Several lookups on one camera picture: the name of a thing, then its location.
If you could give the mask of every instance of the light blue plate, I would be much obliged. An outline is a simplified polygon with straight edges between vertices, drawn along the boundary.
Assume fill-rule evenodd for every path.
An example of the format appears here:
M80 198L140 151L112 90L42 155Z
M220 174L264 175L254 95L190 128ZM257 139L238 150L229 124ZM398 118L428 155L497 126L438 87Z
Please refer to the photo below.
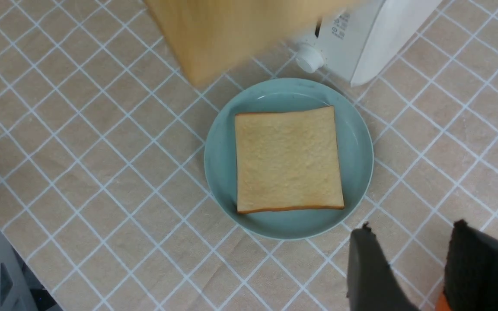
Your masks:
M334 106L345 208L237 214L234 116L243 112L290 112ZM360 203L372 177L374 152L366 124L352 104L331 88L306 79L272 79L239 93L220 111L205 147L205 174L219 205L238 224L269 238L321 234Z

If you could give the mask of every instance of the white bread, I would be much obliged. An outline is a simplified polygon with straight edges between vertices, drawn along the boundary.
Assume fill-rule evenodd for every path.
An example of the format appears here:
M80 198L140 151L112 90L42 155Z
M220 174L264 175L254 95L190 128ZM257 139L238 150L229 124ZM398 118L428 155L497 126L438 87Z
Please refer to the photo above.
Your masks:
M342 209L334 108L235 116L237 212Z

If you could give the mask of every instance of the countertop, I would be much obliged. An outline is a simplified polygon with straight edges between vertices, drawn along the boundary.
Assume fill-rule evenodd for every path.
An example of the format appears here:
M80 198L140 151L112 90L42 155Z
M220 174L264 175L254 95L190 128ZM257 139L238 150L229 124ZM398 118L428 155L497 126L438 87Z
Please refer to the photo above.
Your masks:
M354 88L285 44L194 88L140 2L103 2L0 0L0 228L63 309L347 309L348 235L370 221L433 310L452 222L498 238L498 0L443 1ZM340 90L375 143L361 205L301 241L237 226L202 167L217 112L276 77Z

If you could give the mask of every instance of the plate rim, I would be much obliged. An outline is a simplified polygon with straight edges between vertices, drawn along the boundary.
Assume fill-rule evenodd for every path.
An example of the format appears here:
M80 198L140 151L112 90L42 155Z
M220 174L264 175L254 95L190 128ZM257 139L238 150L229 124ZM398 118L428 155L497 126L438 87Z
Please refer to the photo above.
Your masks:
M366 129L366 133L367 133L367 136L368 138L370 139L370 148L371 148L371 154L372 154L372 158L371 158L371 165L370 165L370 176L368 177L368 181L366 183L366 187L364 189L364 192L363 192L363 195L360 197L360 199L358 200L358 202L355 204L354 208L352 209L352 211L350 211L344 218L342 218L340 221L338 221L335 225L331 226L330 228L327 228L325 230L321 230L320 232L317 232L316 234L313 234L313 235L308 235L308 236L304 236L304 237L300 237L300 238L277 238L277 237L273 237L273 236L267 236L267 235L264 235L264 234L260 234L258 232L255 232L253 230L251 230L250 228L247 228L246 226L243 226L241 223L239 223L234 217L232 217L227 211L226 209L222 206L222 204L216 199L214 193L213 193L213 189L211 188L211 183L209 182L209 175L207 174L207 167L208 167L208 156L207 156L207 141L209 139L209 137L211 136L211 132L215 131L216 130L216 127L217 127L217 123L216 123L216 120L219 118L221 112L223 112L229 105L231 105L231 103L235 102L236 99L238 99L239 97L242 97L242 96L245 96L247 93L251 92L253 89L256 89L256 88L259 88L259 87L262 87L263 85L266 85L266 84L269 84L269 83L277 83L277 81L284 81L285 83L302 83L302 84L306 84L304 86L308 86L308 87L318 87L318 88L323 88L324 90L329 90L331 92L334 92L336 93L338 96L341 96L342 98L344 98L346 101L350 102L351 101L349 99L347 99L347 97L345 97L343 94L341 94L340 92L332 89L331 87L327 86L327 85L324 85L322 83L318 83L316 81L312 81L312 80L309 80L309 79L299 79L299 78L290 78L290 77L286 77L286 78L278 78L278 79L268 79L266 81L263 81L263 82L260 82L260 83L257 83L257 84L254 84L250 87L247 87L245 90L242 90L241 92L239 92L236 96L232 97L228 102L227 104L225 104L223 106L223 108L219 111L219 113L216 115L215 119L213 120L213 123L211 125L211 127L209 128L209 132L207 134L207 138L205 140L205 149L203 151L203 169L204 169L204 172L205 172L205 180L207 182L207 185L209 185L209 193L211 194L212 196L212 199L220 206L220 209L222 210L222 212L224 214L226 214L231 220L233 220L233 222L235 222L237 225L239 225L241 228L243 228L244 230L247 230L253 234L256 234L256 235L259 235L259 236L262 236L264 238L271 238L273 240L279 240L279 241L297 241L297 240L303 240L305 238L314 238L316 236L319 236L319 235L322 235L326 232L329 232L330 230L336 228L338 225L341 224L342 221L344 221L345 219L347 219L350 215L352 215L354 213L354 211L356 210L356 208L358 207L358 205L360 205L360 203L362 203L364 197L366 196L366 193L368 192L368 188L370 187L370 184L372 182L372 176L374 174L374 159L375 159L375 156L374 156L374 143L372 141L372 136L370 135L370 130L368 129L368 126L366 125L366 122L364 120L364 118L362 117L362 115L360 114L360 112L358 112L358 110L356 108L354 108L354 105L351 105L351 107L354 109L354 111L357 113L357 115L359 116L360 120L362 121L362 123L364 124L364 128Z

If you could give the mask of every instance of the white appliance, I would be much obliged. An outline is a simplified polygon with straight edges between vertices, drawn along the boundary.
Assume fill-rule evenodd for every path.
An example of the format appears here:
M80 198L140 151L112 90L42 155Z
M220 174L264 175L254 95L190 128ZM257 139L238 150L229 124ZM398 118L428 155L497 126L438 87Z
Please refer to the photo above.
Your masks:
M351 86L374 78L441 0L364 0L323 18L295 39L297 64L307 73L324 66Z

